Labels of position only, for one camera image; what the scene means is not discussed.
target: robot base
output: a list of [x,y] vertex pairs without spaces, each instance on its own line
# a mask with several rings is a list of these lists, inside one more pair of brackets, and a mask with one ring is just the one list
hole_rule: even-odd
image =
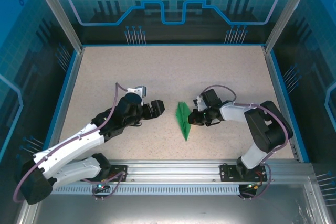
[[223,164],[219,166],[219,172],[221,174],[222,182],[259,182],[260,177],[257,172],[261,172],[263,174],[263,182],[267,181],[266,169],[264,166],[260,165],[249,170],[244,178],[241,178],[236,169],[236,165]]

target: metal frame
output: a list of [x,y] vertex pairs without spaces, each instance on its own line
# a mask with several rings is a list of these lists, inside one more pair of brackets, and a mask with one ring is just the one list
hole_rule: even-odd
[[[82,59],[82,44],[76,35],[69,19],[66,16],[59,0],[46,0],[52,12],[55,14],[62,29],[69,38],[71,44],[79,54],[74,63],[69,83],[66,88],[64,100],[61,104],[60,112],[55,124],[55,130],[52,134],[50,145],[54,145],[61,133],[65,120],[66,112],[74,88],[76,77],[79,71]],[[276,76],[274,63],[271,60],[270,52],[288,22],[291,14],[294,12],[300,0],[289,0],[285,9],[281,13],[273,31],[266,42],[266,62],[270,71],[275,92],[279,101],[280,108],[285,117],[290,121],[289,111],[282,94],[279,79]],[[302,160],[299,151],[297,138],[293,137],[295,150],[298,159]],[[222,163],[235,164],[235,160],[197,160],[197,161],[112,161],[114,164],[126,164],[128,168],[127,181],[125,185],[173,185],[173,184],[194,184],[213,186],[223,184],[220,182],[219,165]],[[311,164],[298,163],[292,160],[276,160],[269,162],[272,169],[273,184],[301,184],[305,186],[307,201],[310,204],[312,214],[316,223],[332,223],[324,203],[322,193],[319,189],[316,177]],[[227,182],[228,185],[237,185],[237,183]],[[39,204],[33,206],[24,202],[21,212],[17,219],[17,224],[33,223]]]
[[84,54],[84,49],[80,53],[77,53],[75,56],[75,61],[71,69],[69,81],[68,81],[67,87],[64,92],[64,97],[63,97],[63,100],[62,100],[62,103],[59,109],[59,113],[57,115],[55,127],[54,127],[54,130],[50,138],[49,146],[54,146],[55,144],[57,144],[61,136],[62,128],[63,128],[65,117],[67,115],[67,111],[69,108],[72,92],[74,90],[73,88],[76,83],[76,78],[79,72],[80,64],[82,62],[83,54]]
[[68,39],[70,40],[74,49],[78,53],[81,53],[83,46],[75,30],[73,29],[72,24],[70,23],[65,11],[63,10],[59,0],[46,0],[46,1],[51,11],[55,15],[56,19],[58,20],[59,24],[61,25],[64,33],[67,35]]
[[279,19],[277,20],[271,34],[269,35],[267,41],[266,41],[266,52],[270,53],[273,49],[273,46],[275,45],[276,41],[280,37],[280,34],[284,30],[287,22],[289,21],[291,15],[297,8],[300,0],[288,0],[287,4],[285,5]]
[[[82,54],[78,54],[75,59],[50,145],[54,145],[60,137],[82,57]],[[278,78],[276,78],[272,59],[266,57],[266,62],[272,76],[280,107],[286,115],[288,109],[284,103],[280,85],[277,82]],[[222,163],[235,164],[236,161],[234,159],[184,161],[120,160],[111,161],[111,163],[129,166],[127,180],[123,185],[126,187],[132,186],[132,188],[140,188],[144,185],[149,185],[150,187],[155,187],[156,185],[157,187],[162,185],[190,185],[190,187],[201,185],[203,188],[211,188],[220,185],[241,184],[233,182],[222,183],[220,181],[219,165]],[[332,223],[311,164],[299,163],[295,159],[271,159],[269,165],[272,169],[272,184],[304,185],[307,202],[311,207],[311,213],[313,214],[314,220],[316,220],[317,223]],[[80,186],[83,186],[83,183],[78,182],[71,184],[71,187]],[[35,216],[38,214],[38,206],[39,204],[29,206],[25,202],[21,209],[17,224],[33,223]]]
[[[290,124],[290,126],[292,127],[292,129],[294,129],[293,121],[291,120],[291,117],[290,117],[289,109],[286,104],[284,93],[281,89],[280,80],[279,80],[279,77],[277,76],[274,62],[271,58],[270,53],[264,51],[264,55],[265,55],[265,60],[266,60],[266,64],[268,67],[268,71],[271,77],[271,81],[274,87],[274,91],[275,91],[275,94],[276,94],[276,97],[279,103],[280,110],[282,114],[284,115],[284,117],[286,118],[286,120],[288,121],[288,123]],[[293,153],[295,154],[295,158],[297,158],[300,162],[304,162],[296,131],[293,131],[293,137],[290,139],[290,144],[293,149]]]

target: glass wall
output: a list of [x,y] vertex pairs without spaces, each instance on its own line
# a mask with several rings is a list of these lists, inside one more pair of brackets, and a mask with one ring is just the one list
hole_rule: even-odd
[[60,0],[83,44],[266,42],[287,0]]
[[42,149],[73,48],[45,0],[0,0],[1,223],[14,223],[16,158]]
[[301,0],[274,53],[316,173],[335,175],[336,0]]

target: black bracket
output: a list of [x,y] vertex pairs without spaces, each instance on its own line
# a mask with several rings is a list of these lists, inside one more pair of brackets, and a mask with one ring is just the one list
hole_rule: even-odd
[[[126,181],[126,177],[127,177],[127,165],[111,165],[111,168],[110,168],[110,174],[109,176],[107,177],[107,179],[115,176],[116,174],[120,173],[124,171],[125,172],[125,175],[124,177],[122,178],[121,182],[125,182]],[[115,178],[113,180],[111,180],[112,182],[118,182],[120,179],[120,177],[118,178]]]
[[244,178],[241,178],[239,172],[236,169],[236,165],[223,164],[219,166],[221,182],[259,182],[260,177],[257,172],[262,173],[263,182],[267,181],[267,174],[264,166],[258,165],[255,168],[249,170]]

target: white arm segment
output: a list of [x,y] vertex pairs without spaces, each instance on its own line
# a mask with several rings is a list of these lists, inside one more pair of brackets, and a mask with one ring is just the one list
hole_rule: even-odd
[[84,178],[94,178],[99,174],[100,170],[98,161],[93,157],[65,165],[53,176],[53,178],[57,179],[53,184],[53,189]]
[[[221,115],[226,121],[232,120],[247,123],[244,113],[251,109],[254,108],[236,106],[231,102],[221,107]],[[258,166],[266,156],[267,153],[260,150],[257,145],[253,143],[250,149],[241,157],[241,161],[247,169],[253,169]]]
[[221,115],[222,118],[225,121],[237,121],[242,123],[247,123],[245,118],[245,112],[249,111],[251,107],[242,107],[242,106],[236,106],[232,102],[224,104],[221,109]]
[[255,143],[248,149],[248,151],[241,157],[242,163],[247,169],[253,169],[258,166],[260,162],[267,156],[266,152],[259,149]]
[[[93,129],[96,129],[97,126],[94,124],[86,125],[80,132],[75,135],[69,137],[64,140],[64,142],[71,140],[73,137],[78,135],[83,135],[86,132],[89,132]],[[69,163],[74,158],[83,154],[84,152],[90,150],[91,148],[101,145],[104,143],[104,136],[99,134],[100,131],[95,131],[88,136],[83,137],[82,139],[77,139],[69,144],[67,144],[64,148],[58,150],[48,160],[44,161],[42,164],[38,166],[39,169],[43,168],[43,175],[46,179],[53,177],[53,175],[59,171],[64,165]],[[46,149],[42,152],[38,152],[35,154],[34,162],[39,162],[44,156],[46,156],[50,151],[55,149],[57,146],[62,144],[63,142],[53,146],[52,148]]]

